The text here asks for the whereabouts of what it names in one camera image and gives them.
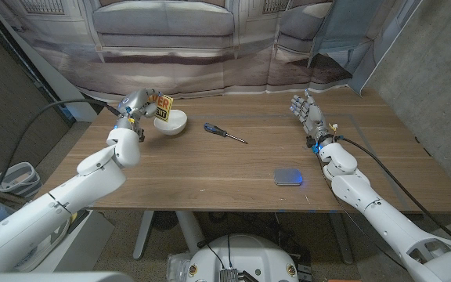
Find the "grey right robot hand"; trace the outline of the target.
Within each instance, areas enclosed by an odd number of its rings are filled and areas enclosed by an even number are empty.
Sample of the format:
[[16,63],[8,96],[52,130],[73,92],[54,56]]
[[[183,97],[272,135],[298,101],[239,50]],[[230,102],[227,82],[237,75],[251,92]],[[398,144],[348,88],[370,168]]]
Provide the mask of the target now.
[[290,111],[302,123],[307,147],[321,150],[333,142],[334,134],[309,90],[305,90],[304,97],[293,96]]

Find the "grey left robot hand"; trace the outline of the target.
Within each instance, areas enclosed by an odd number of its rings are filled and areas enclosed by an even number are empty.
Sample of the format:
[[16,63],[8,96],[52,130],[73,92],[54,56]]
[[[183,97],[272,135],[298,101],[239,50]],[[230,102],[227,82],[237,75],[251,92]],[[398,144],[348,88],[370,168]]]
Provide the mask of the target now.
[[155,89],[140,89],[126,95],[117,105],[120,116],[116,127],[138,131],[141,118],[151,118],[155,115],[156,100],[160,95]]

